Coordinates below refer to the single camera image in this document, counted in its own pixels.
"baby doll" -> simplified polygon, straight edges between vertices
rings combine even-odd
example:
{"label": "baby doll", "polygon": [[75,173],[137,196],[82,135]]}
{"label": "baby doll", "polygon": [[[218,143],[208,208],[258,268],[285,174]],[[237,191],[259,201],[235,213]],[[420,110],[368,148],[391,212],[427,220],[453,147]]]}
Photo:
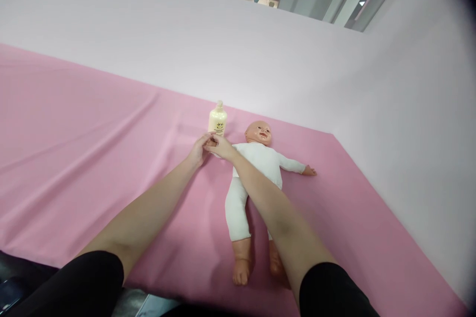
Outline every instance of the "baby doll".
{"label": "baby doll", "polygon": [[[246,143],[235,144],[233,147],[242,154],[253,166],[270,179],[279,189],[283,187],[281,170],[300,173],[306,176],[316,176],[316,171],[296,160],[289,159],[269,147],[271,144],[271,128],[264,121],[255,121],[244,133]],[[228,231],[235,253],[235,267],[233,283],[237,286],[248,284],[251,273],[251,234],[246,219],[245,205],[248,193],[241,184],[237,170],[233,167],[233,177],[228,190],[225,213]],[[273,238],[268,232],[269,257],[271,274],[278,278],[286,287],[289,287],[288,278],[279,257]]]}

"human arm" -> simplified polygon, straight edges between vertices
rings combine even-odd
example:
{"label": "human arm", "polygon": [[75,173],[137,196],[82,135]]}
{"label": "human arm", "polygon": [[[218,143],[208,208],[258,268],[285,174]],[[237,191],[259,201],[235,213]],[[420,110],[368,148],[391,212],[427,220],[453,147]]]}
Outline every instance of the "human arm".
{"label": "human arm", "polygon": [[218,146],[205,146],[205,149],[230,161],[237,170],[243,186],[273,237],[299,305],[299,288],[305,274],[314,265],[335,263],[335,259],[275,184],[240,155],[226,139],[214,135],[213,140],[218,142]]}
{"label": "human arm", "polygon": [[210,140],[210,135],[200,137],[177,167],[116,215],[77,256],[96,250],[117,255],[122,262],[125,281],[169,219],[190,178],[203,164],[208,154],[203,145]]}
{"label": "human arm", "polygon": [[279,166],[289,172],[300,173],[304,176],[317,176],[316,170],[309,165],[304,165],[299,161],[287,158],[286,156],[277,153],[279,157]]}

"pink mat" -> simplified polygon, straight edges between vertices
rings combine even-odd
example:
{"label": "pink mat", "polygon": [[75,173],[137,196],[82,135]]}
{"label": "pink mat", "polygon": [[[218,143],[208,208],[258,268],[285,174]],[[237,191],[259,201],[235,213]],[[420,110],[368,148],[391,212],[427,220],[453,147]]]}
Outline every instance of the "pink mat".
{"label": "pink mat", "polygon": [[[213,106],[0,45],[0,249],[66,264],[186,156]],[[234,143],[261,118],[227,111]],[[283,172],[284,191],[382,316],[465,310],[332,135],[267,120],[273,147],[319,174]],[[210,158],[127,285],[252,315],[298,316],[291,293],[270,279],[266,228],[252,204],[256,266],[247,287],[232,284],[224,212],[231,175],[227,162]]]}

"doll hand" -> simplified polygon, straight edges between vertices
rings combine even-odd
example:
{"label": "doll hand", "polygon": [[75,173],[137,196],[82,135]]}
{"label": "doll hand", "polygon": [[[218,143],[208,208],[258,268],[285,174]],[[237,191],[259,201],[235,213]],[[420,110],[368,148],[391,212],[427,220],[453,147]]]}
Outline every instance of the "doll hand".
{"label": "doll hand", "polygon": [[304,176],[317,176],[317,172],[314,168],[311,168],[311,166],[307,165],[304,171],[301,173]]}
{"label": "doll hand", "polygon": [[212,135],[212,143],[205,145],[204,150],[217,154],[222,159],[232,161],[238,151],[229,143],[227,139],[219,135]]}

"bottle label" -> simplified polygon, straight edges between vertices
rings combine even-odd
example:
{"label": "bottle label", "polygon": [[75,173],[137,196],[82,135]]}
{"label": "bottle label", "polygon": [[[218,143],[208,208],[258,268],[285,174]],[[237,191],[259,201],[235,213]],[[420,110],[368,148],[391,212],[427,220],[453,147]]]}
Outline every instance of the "bottle label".
{"label": "bottle label", "polygon": [[224,131],[224,123],[222,122],[217,122],[217,125],[215,125],[215,131],[217,135],[223,136],[223,131]]}

